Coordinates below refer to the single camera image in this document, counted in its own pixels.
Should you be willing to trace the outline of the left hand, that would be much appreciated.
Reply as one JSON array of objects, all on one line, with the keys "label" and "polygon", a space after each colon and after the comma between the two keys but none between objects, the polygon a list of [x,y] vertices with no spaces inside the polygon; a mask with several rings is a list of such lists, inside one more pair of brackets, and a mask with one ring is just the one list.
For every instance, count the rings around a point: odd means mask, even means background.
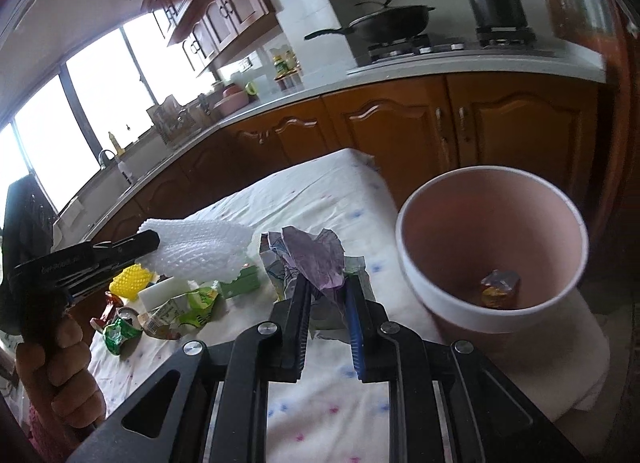
[{"label": "left hand", "polygon": [[58,350],[22,342],[16,369],[30,402],[30,442],[46,462],[64,462],[81,444],[80,429],[105,419],[104,394],[89,372],[91,351],[79,324],[64,317],[56,330]]}]

